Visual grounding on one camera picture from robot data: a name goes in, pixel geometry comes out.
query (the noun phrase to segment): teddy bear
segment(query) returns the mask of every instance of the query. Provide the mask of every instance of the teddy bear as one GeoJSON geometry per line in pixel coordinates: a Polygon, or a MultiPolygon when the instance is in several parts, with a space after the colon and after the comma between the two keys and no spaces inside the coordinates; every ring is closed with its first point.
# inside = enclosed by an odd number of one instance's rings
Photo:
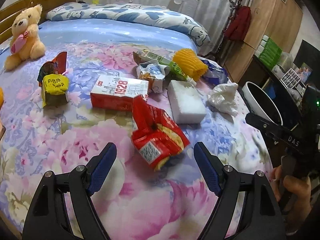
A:
{"type": "Polygon", "coordinates": [[[45,54],[45,46],[38,35],[41,12],[42,6],[38,4],[23,10],[14,20],[10,42],[12,55],[4,62],[6,70],[13,70],[28,58],[37,59],[45,54]]]}

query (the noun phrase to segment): picture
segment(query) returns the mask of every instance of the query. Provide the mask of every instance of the picture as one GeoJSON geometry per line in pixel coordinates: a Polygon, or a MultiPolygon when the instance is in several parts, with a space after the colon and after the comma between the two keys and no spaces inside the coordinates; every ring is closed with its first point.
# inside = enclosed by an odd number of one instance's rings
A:
{"type": "Polygon", "coordinates": [[[302,66],[299,68],[297,72],[297,74],[300,76],[301,81],[303,83],[307,81],[311,73],[312,73],[312,69],[306,63],[302,63],[302,66]]]}

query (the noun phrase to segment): yellow package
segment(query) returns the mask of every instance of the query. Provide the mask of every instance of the yellow package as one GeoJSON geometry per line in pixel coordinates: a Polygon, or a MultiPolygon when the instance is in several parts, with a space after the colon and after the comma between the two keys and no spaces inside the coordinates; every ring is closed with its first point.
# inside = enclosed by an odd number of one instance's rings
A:
{"type": "Polygon", "coordinates": [[[43,107],[46,105],[60,106],[66,104],[66,92],[69,79],[61,74],[46,75],[42,81],[43,107]]]}
{"type": "Polygon", "coordinates": [[[3,91],[2,91],[2,88],[0,88],[0,109],[2,107],[3,102],[4,102],[3,91]]]}
{"type": "Polygon", "coordinates": [[[196,82],[208,70],[208,66],[198,59],[192,49],[180,49],[174,54],[172,60],[179,65],[186,75],[192,77],[196,82]]]}

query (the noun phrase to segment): qr code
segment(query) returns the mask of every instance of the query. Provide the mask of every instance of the qr code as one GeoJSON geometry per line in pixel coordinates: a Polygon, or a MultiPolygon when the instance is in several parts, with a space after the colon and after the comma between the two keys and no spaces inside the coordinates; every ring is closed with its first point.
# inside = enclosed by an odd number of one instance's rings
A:
{"type": "Polygon", "coordinates": [[[145,146],[143,146],[140,149],[139,152],[148,163],[152,163],[161,154],[152,142],[148,142],[145,146]]]}

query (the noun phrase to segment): wooden wardrobe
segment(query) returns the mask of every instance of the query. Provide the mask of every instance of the wooden wardrobe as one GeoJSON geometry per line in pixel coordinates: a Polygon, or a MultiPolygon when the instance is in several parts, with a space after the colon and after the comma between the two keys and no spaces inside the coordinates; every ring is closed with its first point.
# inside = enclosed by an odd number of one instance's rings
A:
{"type": "Polygon", "coordinates": [[[224,65],[234,82],[239,82],[247,70],[263,35],[290,52],[300,28],[302,10],[294,0],[253,0],[251,15],[244,41],[235,42],[224,65]]]}

